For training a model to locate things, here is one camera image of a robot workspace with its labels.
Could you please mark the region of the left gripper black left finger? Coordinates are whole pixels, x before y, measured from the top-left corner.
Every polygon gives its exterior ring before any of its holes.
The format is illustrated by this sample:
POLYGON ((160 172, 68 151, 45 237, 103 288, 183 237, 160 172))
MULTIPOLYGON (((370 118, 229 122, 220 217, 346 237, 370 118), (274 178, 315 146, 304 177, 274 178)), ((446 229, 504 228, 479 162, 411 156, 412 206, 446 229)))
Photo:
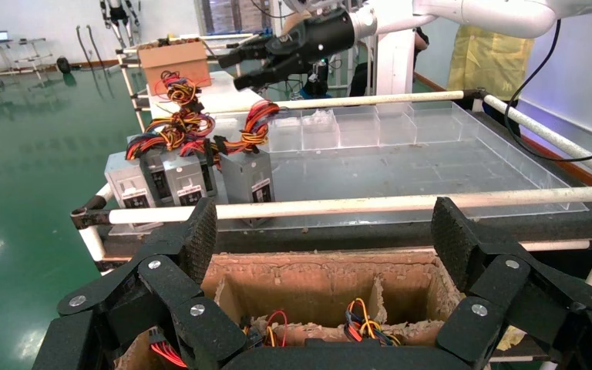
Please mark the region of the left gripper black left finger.
POLYGON ((130 261, 67 294, 55 320, 56 368, 110 368, 157 326, 188 368, 222 369, 246 338, 201 289, 216 239, 216 207, 203 198, 186 221, 146 237, 130 261))

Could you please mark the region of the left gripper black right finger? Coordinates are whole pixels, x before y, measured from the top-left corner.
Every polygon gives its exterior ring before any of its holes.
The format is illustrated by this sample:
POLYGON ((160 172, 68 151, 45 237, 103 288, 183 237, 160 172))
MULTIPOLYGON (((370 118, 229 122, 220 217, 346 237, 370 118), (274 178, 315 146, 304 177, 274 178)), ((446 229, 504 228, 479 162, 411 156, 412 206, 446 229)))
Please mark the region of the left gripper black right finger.
POLYGON ((512 326, 558 368, 592 369, 592 286, 539 262, 505 233, 469 220, 448 197, 435 203, 431 233, 464 294, 439 330, 439 348, 481 369, 512 326))

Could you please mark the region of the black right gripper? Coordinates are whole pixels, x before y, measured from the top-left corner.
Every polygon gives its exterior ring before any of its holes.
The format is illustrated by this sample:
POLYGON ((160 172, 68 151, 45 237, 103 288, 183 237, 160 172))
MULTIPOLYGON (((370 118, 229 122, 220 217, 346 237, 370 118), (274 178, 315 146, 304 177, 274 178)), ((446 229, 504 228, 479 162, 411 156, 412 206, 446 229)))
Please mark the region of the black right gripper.
POLYGON ((317 61, 350 49, 355 44, 355 31, 350 15, 344 9, 318 17, 307 18, 282 36, 255 35, 235 44, 226 55, 217 58, 221 68, 247 60, 261 60, 263 67, 234 79, 237 91, 256 89, 300 74, 317 61))

